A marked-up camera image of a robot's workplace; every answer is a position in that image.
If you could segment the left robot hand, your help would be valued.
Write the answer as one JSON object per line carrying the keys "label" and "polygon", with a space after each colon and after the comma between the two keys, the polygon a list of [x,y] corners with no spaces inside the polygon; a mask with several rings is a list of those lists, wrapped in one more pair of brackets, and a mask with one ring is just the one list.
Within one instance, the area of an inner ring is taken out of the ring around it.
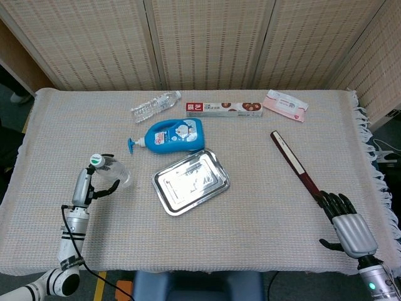
{"label": "left robot hand", "polygon": [[111,188],[107,190],[95,191],[91,185],[91,177],[95,173],[93,164],[89,164],[84,168],[76,181],[75,191],[73,193],[72,204],[74,207],[88,208],[93,199],[102,198],[111,195],[117,190],[120,180],[116,179]]}

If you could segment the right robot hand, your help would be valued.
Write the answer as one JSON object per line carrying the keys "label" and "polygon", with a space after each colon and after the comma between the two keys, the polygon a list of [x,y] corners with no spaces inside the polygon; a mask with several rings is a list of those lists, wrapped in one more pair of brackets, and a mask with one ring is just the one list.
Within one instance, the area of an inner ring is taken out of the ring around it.
{"label": "right robot hand", "polygon": [[345,195],[321,191],[315,200],[325,212],[339,240],[338,243],[330,243],[320,239],[325,248],[342,251],[354,259],[376,253],[378,245],[370,228]]}

